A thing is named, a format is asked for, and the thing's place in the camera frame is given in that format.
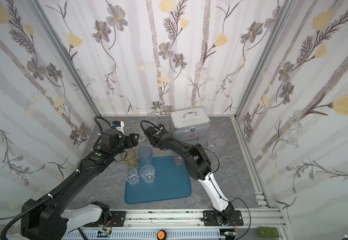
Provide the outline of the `yellow plastic cup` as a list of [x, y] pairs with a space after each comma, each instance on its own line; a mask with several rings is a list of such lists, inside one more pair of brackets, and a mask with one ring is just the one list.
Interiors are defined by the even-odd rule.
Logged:
[[120, 158], [127, 167], [138, 168], [138, 160], [134, 149], [126, 149], [120, 154]]

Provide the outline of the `blue plastic cup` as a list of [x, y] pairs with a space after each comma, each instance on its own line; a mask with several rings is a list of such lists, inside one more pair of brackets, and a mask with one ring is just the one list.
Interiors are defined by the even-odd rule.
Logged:
[[143, 147], [138, 151], [139, 161], [142, 166], [153, 166], [153, 151], [150, 147]]

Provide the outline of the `clear faceted glass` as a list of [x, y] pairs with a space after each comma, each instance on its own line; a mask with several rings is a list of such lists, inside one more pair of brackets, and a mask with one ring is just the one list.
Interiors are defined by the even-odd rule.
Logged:
[[148, 184], [155, 180], [155, 168], [151, 165], [145, 165], [140, 169], [140, 177]]
[[211, 126], [210, 127], [210, 138], [216, 138], [217, 137], [217, 127]]
[[156, 113], [149, 113], [146, 115], [146, 120], [153, 123], [154, 125], [158, 125], [157, 122], [157, 114]]
[[135, 167], [128, 167], [125, 170], [125, 180], [127, 183], [131, 185], [136, 185], [139, 182], [139, 173], [137, 168]]
[[216, 144], [218, 146], [224, 146], [230, 138], [230, 134], [226, 130], [221, 130], [218, 131], [217, 133], [217, 139], [216, 139]]

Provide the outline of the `pink plastic cup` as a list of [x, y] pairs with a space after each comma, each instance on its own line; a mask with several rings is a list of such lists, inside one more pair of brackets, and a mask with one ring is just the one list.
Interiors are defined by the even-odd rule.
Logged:
[[173, 157], [174, 157], [176, 165], [180, 166], [184, 163], [184, 159], [180, 155], [174, 153]]

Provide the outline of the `teal plastic tray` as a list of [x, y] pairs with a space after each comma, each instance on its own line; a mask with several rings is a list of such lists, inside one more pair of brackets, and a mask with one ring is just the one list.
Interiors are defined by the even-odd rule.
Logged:
[[177, 165], [174, 157], [155, 158], [155, 179], [147, 183], [139, 177], [138, 183], [126, 183], [125, 202], [141, 204], [186, 198], [191, 195], [191, 181], [184, 164]]

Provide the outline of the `clear faceted glass back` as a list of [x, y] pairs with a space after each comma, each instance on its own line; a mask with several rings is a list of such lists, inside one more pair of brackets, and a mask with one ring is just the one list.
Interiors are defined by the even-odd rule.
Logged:
[[217, 127], [211, 126], [210, 127], [210, 138], [216, 138], [217, 137]]

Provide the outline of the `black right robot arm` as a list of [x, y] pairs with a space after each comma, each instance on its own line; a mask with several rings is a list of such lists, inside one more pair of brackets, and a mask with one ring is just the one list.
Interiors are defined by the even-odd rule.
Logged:
[[211, 199], [218, 222], [227, 225], [235, 208], [217, 184], [206, 150], [199, 144], [190, 145], [175, 138], [163, 125], [142, 120], [140, 127], [154, 148], [171, 150], [184, 160], [189, 176], [201, 183]]

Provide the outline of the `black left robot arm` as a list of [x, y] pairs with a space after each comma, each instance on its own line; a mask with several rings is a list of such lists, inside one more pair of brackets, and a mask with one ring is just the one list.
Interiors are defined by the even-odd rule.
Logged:
[[30, 240], [60, 240], [72, 223], [62, 214], [76, 195], [101, 174], [115, 157], [138, 145], [139, 134], [123, 134], [110, 128], [100, 134], [92, 151], [79, 161], [76, 170], [38, 200], [22, 206], [20, 233]]

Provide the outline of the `silver aluminium first aid case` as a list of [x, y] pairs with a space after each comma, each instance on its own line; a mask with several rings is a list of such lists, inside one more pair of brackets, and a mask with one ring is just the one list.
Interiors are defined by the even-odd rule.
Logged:
[[171, 112], [169, 115], [171, 134], [181, 141], [199, 138], [200, 132], [208, 130], [211, 125], [202, 107]]

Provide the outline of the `frosted dotted clear cup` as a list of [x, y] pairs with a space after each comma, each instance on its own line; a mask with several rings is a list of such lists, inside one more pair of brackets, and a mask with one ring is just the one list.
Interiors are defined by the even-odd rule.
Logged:
[[210, 133], [208, 129], [200, 130], [199, 142], [201, 145], [206, 145], [210, 138]]

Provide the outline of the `clear glass front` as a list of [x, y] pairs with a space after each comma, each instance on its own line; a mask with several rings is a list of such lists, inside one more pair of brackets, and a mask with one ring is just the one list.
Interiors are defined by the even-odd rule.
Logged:
[[216, 138], [211, 138], [208, 141], [208, 150], [214, 152], [217, 149]]

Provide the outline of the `orange black knob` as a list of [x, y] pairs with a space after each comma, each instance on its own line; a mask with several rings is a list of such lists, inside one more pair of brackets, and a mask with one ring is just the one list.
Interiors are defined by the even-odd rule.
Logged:
[[160, 231], [157, 233], [157, 239], [158, 239], [158, 240], [166, 240], [166, 239], [167, 239], [167, 233], [166, 233], [166, 231], [160, 230]]

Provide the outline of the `green circuit board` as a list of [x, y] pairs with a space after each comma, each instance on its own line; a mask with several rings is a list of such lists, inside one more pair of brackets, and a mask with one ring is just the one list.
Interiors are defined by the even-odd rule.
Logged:
[[281, 236], [277, 228], [258, 227], [259, 236], [262, 238], [279, 239]]

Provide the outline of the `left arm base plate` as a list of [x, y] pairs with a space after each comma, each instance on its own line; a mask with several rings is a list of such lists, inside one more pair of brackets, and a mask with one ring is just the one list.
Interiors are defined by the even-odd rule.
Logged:
[[103, 228], [123, 227], [126, 211], [111, 211]]

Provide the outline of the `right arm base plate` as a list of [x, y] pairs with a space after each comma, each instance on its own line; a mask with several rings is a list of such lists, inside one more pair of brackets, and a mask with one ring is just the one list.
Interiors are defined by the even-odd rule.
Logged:
[[242, 214], [237, 210], [230, 217], [223, 216], [214, 210], [203, 211], [202, 221], [206, 227], [241, 227], [244, 225]]

